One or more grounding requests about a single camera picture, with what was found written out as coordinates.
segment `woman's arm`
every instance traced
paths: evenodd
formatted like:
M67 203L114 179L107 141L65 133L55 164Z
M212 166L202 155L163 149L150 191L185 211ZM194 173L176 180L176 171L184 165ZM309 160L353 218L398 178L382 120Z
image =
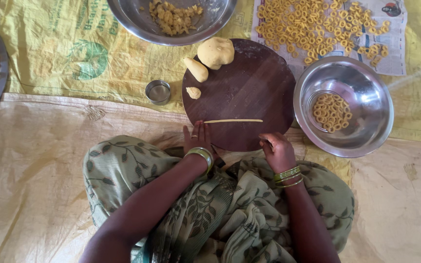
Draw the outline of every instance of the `woman's arm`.
M260 134L260 144L268 164L276 173L294 168L295 152L289 141L280 133ZM300 179L299 176L282 183L290 185ZM316 207L305 185L302 183L286 187L287 206L290 218L290 231L294 244L295 256L299 262L339 263L340 259Z
M211 150L209 129L202 121L196 122L192 137L186 126L183 132L185 152L197 146ZM184 189L206 170L207 161L202 156L190 154L138 189L98 229L80 262L129 263L132 247L152 230Z

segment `woman's left hand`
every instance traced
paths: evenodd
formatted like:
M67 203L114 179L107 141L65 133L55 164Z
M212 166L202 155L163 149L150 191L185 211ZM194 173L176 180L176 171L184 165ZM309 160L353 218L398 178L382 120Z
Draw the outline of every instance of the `woman's left hand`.
M211 147L211 128L208 124L204 124L203 121L197 121L194 123L194 128L191 135L188 127L185 125L183 126L183 134L185 154L194 147L203 147L212 153L214 160L218 158L218 155Z

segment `dough ball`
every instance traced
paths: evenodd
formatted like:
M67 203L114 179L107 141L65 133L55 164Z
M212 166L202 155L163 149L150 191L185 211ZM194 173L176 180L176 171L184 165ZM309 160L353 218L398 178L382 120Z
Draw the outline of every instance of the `dough ball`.
M191 99L199 99L201 97L201 91L197 87L187 87L187 93L190 95Z
M204 82L207 80L207 77L209 76L209 71L207 71L207 68L204 67L203 64L189 57L185 57L183 61L197 81Z
M231 40L220 37L207 39L197 48L197 56L210 69L219 69L221 65L230 64L234 55Z

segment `crumbled dough mixture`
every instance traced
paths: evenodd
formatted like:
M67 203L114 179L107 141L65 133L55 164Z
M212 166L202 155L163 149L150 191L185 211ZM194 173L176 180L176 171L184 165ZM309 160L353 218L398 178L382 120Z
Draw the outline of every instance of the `crumbled dough mixture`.
M193 5L187 9L178 9L167 1L162 4L161 0L153 0L153 3L149 3L149 12L162 32L173 36L183 32L189 34L189 29L196 29L191 24L191 17L202 14L202 7Z

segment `green printed logo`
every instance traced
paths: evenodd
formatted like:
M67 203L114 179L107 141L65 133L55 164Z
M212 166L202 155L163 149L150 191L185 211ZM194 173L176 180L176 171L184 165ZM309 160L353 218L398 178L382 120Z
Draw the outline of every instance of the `green printed logo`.
M69 50L67 67L75 80L91 80L100 76L108 63L108 50L99 43L79 39Z

